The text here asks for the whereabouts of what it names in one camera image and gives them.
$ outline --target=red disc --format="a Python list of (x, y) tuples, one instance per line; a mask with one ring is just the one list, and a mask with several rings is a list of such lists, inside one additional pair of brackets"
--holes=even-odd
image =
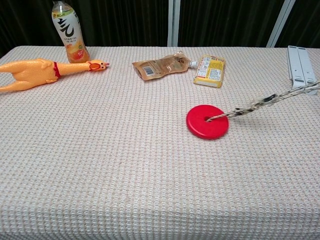
[(186, 125), (191, 133), (199, 138), (212, 140), (225, 135), (229, 128), (227, 116), (207, 119), (224, 114), (219, 108), (211, 105), (199, 105), (192, 108), (186, 116)]

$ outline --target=twisted rope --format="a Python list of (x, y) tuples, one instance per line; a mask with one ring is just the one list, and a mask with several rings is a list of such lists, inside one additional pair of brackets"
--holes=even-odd
[(233, 111), (230, 111), (230, 112), (227, 112), (227, 113), (224, 113), (221, 115), (217, 115), (217, 116), (212, 116), (209, 119), (207, 119), (206, 121), (211, 122), (214, 119), (222, 118), (225, 116), (227, 116), (228, 118), (233, 118), (236, 116), (246, 115), (248, 113), (252, 113), (253, 111), (260, 109), (263, 106), (267, 106), (267, 105), (271, 106), (271, 105), (273, 105), (277, 102), (283, 101), (287, 98), (297, 96), (299, 94), (309, 93), (314, 90), (320, 90), (320, 81), (316, 81), (316, 82), (308, 84), (308, 85), (293, 88), (293, 89), (286, 91), (284, 93), (281, 93), (279, 95), (273, 94), (273, 95), (268, 96), (266, 98), (260, 99), (257, 102), (254, 102), (252, 105), (250, 105), (246, 108), (236, 108)]

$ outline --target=white bracket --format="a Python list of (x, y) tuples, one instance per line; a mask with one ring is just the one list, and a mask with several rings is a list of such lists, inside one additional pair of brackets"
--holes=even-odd
[[(289, 77), (292, 80), (292, 89), (315, 83), (314, 74), (307, 49), (304, 47), (288, 46), (287, 62)], [(308, 92), (308, 95), (315, 95), (317, 90)]]

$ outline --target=rubber chicken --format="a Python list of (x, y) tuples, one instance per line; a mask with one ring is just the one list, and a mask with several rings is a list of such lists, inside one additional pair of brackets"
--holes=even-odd
[(0, 72), (12, 73), (15, 82), (0, 87), (0, 92), (23, 91), (43, 84), (51, 84), (63, 75), (83, 71), (103, 71), (109, 63), (91, 60), (84, 63), (60, 63), (42, 58), (13, 61), (0, 66)]

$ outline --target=plastic bottle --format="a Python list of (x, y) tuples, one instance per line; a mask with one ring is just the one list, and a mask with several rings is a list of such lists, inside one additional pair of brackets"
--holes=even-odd
[(85, 46), (78, 16), (65, 1), (54, 1), (51, 13), (53, 24), (65, 46), (70, 63), (85, 63), (90, 60)]

